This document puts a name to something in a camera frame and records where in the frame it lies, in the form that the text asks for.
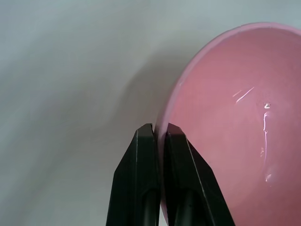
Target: bowl rim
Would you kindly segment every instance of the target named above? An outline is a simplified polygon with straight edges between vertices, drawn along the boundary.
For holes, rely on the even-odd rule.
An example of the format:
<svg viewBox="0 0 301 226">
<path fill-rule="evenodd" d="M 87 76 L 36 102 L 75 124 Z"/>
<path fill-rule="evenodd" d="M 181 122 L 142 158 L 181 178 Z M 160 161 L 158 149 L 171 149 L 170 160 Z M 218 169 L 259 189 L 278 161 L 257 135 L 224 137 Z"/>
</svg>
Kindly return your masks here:
<svg viewBox="0 0 301 226">
<path fill-rule="evenodd" d="M 240 32 L 262 29 L 262 28 L 271 28 L 278 30 L 285 30 L 292 32 L 301 36 L 301 30 L 294 28 L 289 25 L 279 24 L 274 22 L 259 22 L 259 23 L 250 23 L 238 26 L 231 30 L 225 31 L 222 34 L 218 35 L 211 41 L 209 41 L 201 50 L 188 62 L 186 67 L 184 68 L 181 76 L 176 81 L 173 89 L 169 93 L 168 99 L 166 100 L 164 106 L 161 108 L 161 111 L 158 114 L 156 125 L 155 125 L 155 137 L 157 139 L 158 144 L 158 155 L 159 155 L 159 165 L 160 165 L 160 173 L 161 173 L 161 184 L 162 184 L 162 196 L 161 196 L 161 208 L 165 217 L 165 220 L 168 224 L 167 212 L 166 212 L 166 202 L 165 202 L 165 191 L 164 191 L 164 180 L 163 180 L 163 149 L 164 149 L 164 140 L 165 133 L 168 127 L 169 119 L 171 116 L 171 112 L 174 108 L 175 101 L 178 97 L 179 91 L 181 89 L 181 85 L 185 82 L 186 78 L 192 71 L 192 69 L 196 66 L 196 64 L 214 47 L 220 44 L 225 39 L 236 35 Z"/>
</svg>

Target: white surface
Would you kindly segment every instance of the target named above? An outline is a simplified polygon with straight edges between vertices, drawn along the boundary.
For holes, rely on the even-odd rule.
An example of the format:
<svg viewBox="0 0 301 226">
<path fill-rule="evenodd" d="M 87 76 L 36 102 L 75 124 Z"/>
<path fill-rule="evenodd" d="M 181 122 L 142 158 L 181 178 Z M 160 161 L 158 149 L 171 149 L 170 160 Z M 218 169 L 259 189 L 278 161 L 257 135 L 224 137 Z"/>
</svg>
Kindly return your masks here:
<svg viewBox="0 0 301 226">
<path fill-rule="evenodd" d="M 297 0 L 2 0 L 0 225 L 104 226 L 114 170 L 194 54 Z"/>
</svg>

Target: white backdrop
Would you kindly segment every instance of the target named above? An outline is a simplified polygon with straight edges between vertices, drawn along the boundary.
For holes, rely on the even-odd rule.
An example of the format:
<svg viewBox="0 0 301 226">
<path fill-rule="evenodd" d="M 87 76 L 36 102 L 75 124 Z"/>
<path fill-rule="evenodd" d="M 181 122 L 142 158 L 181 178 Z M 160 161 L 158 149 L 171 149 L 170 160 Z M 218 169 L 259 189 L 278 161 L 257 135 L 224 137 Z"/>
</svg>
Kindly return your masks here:
<svg viewBox="0 0 301 226">
<path fill-rule="evenodd" d="M 0 0 L 0 225 L 104 226 L 114 170 L 187 62 L 299 0 Z M 161 216 L 160 225 L 165 225 Z"/>
</svg>

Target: pink bowl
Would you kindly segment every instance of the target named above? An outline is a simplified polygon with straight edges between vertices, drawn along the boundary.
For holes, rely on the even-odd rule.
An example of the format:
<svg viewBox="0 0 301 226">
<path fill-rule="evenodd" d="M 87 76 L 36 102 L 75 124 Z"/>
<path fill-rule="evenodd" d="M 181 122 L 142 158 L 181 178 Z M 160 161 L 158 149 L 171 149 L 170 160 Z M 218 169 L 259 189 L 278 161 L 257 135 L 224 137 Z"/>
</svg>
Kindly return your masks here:
<svg viewBox="0 0 301 226">
<path fill-rule="evenodd" d="M 213 169 L 236 225 L 301 225 L 301 31 L 248 24 L 197 53 L 156 124 L 161 169 L 169 122 Z"/>
</svg>

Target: black plastic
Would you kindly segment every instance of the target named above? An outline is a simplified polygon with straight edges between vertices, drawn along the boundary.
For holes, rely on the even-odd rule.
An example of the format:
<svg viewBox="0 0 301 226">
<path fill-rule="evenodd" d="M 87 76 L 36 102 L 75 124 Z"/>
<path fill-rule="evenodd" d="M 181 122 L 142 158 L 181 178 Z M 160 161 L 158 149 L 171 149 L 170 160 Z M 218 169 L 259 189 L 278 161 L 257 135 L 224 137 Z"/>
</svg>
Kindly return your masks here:
<svg viewBox="0 0 301 226">
<path fill-rule="evenodd" d="M 157 226 L 159 207 L 157 143 L 145 124 L 115 170 L 106 226 Z"/>
<path fill-rule="evenodd" d="M 212 169 L 173 124 L 165 139 L 164 186 L 169 226 L 234 226 Z"/>
</svg>

